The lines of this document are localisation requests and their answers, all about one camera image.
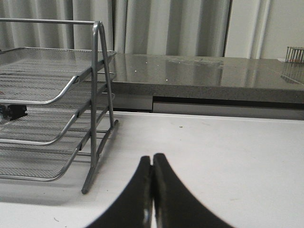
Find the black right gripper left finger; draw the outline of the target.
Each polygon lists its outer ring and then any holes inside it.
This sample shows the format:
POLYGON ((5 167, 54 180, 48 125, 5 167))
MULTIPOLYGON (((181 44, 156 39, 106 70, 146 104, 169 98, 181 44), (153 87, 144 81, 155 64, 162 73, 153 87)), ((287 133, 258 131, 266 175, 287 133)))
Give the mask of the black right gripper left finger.
POLYGON ((150 157, 140 158, 127 186, 89 228, 149 228, 152 220, 152 167, 150 157))

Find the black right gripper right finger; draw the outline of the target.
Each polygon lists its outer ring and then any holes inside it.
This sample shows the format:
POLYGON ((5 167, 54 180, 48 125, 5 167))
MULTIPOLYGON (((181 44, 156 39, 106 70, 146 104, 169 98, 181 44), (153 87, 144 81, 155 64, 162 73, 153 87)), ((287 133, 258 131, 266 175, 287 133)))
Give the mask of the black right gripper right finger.
POLYGON ((166 156, 153 157, 156 223, 159 228, 230 228, 185 187, 166 156))

